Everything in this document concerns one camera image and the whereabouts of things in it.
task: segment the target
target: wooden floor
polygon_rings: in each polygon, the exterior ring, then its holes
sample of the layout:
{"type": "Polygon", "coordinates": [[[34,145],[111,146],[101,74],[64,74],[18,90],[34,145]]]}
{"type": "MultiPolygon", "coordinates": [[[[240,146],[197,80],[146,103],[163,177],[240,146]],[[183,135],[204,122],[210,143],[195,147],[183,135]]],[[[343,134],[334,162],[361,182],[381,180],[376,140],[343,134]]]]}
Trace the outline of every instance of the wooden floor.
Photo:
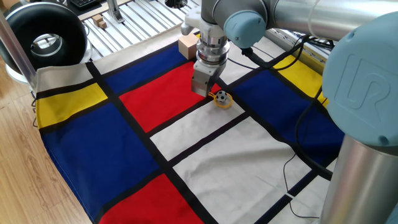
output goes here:
{"type": "Polygon", "coordinates": [[[0,224],[91,223],[32,125],[32,101],[0,58],[0,224]]]}

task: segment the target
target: wooden cube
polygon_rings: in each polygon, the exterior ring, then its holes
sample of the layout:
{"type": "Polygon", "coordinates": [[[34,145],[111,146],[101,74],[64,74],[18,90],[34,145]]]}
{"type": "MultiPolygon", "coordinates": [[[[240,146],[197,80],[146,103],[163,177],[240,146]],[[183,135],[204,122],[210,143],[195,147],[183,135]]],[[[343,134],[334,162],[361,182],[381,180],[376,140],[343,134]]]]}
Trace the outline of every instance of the wooden cube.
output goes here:
{"type": "Polygon", "coordinates": [[[98,26],[98,27],[100,26],[100,22],[103,22],[103,21],[104,21],[104,19],[102,18],[102,16],[99,15],[99,14],[93,16],[92,19],[93,19],[94,25],[96,25],[96,26],[98,26]]]}
{"type": "Polygon", "coordinates": [[[179,38],[178,50],[188,60],[196,57],[198,37],[194,34],[189,34],[179,38]]]}
{"type": "Polygon", "coordinates": [[[98,25],[99,25],[99,27],[102,28],[102,29],[105,29],[105,28],[106,28],[106,22],[105,22],[105,21],[99,22],[98,25]]]}

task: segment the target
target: robotic arm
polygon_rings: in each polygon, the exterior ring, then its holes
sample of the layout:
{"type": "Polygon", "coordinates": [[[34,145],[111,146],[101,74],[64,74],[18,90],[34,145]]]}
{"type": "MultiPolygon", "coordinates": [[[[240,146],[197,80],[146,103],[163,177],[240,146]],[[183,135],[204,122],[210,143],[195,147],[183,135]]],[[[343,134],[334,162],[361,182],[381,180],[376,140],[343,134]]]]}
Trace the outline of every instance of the robotic arm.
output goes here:
{"type": "Polygon", "coordinates": [[[225,68],[228,39],[246,49],[281,28],[339,40],[323,93],[346,137],[315,223],[384,224],[398,202],[397,24],[395,0],[202,0],[181,28],[200,29],[192,91],[202,96],[225,68]]]}
{"type": "Polygon", "coordinates": [[[250,48],[267,29],[281,28],[340,40],[373,19],[398,11],[398,2],[370,0],[202,0],[182,24],[200,29],[192,91],[207,96],[225,68],[229,45],[250,48]]]}

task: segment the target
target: mondrian-style mat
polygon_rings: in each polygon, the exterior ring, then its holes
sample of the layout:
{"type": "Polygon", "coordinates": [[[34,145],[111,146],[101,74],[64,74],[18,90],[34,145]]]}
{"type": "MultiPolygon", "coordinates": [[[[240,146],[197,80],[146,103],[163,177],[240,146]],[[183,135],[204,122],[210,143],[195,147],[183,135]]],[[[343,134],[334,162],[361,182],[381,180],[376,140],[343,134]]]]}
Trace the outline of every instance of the mondrian-style mat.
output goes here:
{"type": "MultiPolygon", "coordinates": [[[[178,52],[178,35],[168,30],[98,61],[39,72],[43,142],[87,215],[100,224],[311,223],[289,214],[282,168],[321,76],[300,62],[280,73],[228,62],[212,89],[233,96],[224,110],[190,91],[193,62],[178,52]]],[[[283,52],[267,39],[256,46],[283,52]]],[[[253,66],[235,46],[229,56],[253,66]]],[[[300,137],[327,166],[343,133],[320,102],[300,137]]],[[[286,176],[289,194],[303,194],[295,211],[319,215],[328,183],[297,158],[286,176]]]]}

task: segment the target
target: metal pole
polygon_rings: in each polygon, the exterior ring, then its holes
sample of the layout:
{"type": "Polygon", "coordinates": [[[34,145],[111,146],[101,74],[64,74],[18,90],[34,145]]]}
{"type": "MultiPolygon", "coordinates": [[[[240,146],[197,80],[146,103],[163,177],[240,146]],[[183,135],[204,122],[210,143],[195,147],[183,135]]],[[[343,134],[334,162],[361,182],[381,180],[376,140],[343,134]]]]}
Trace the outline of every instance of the metal pole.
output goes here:
{"type": "Polygon", "coordinates": [[[25,76],[26,80],[30,84],[30,87],[36,92],[37,87],[37,77],[36,71],[33,65],[30,63],[27,55],[22,49],[17,37],[13,33],[10,25],[8,24],[3,13],[0,15],[0,39],[4,46],[7,48],[12,59],[14,59],[15,64],[18,66],[19,70],[25,76]]]}
{"type": "Polygon", "coordinates": [[[319,224],[385,223],[398,202],[397,175],[397,155],[346,136],[319,224]]]}
{"type": "Polygon", "coordinates": [[[355,28],[398,11],[398,1],[277,0],[271,7],[277,28],[340,40],[355,28]]]}
{"type": "Polygon", "coordinates": [[[122,14],[120,13],[118,2],[116,0],[106,0],[109,6],[109,13],[112,18],[116,20],[118,23],[124,22],[122,14]]]}

